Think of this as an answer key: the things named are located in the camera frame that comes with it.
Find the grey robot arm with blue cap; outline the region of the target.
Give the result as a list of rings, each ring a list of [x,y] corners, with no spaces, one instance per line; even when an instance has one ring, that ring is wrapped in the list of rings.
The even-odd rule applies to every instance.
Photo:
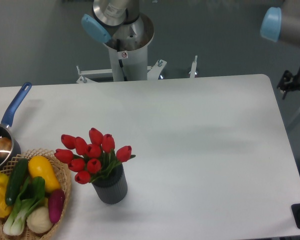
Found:
[[[269,8],[263,18],[260,35],[272,42],[300,49],[300,0],[285,0],[281,7]],[[295,75],[285,70],[276,88],[283,93],[283,99],[289,92],[300,91],[300,67]]]

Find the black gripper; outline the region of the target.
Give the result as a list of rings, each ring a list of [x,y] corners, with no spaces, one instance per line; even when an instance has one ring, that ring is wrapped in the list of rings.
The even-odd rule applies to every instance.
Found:
[[[283,93],[283,100],[289,92],[300,91],[300,70],[296,75],[293,75],[289,70],[286,70],[276,88]]]

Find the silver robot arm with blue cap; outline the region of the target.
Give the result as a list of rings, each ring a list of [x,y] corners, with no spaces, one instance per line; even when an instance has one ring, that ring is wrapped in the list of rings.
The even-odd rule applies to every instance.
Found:
[[[95,0],[81,25],[95,41],[118,52],[141,49],[153,40],[154,25],[139,0]]]

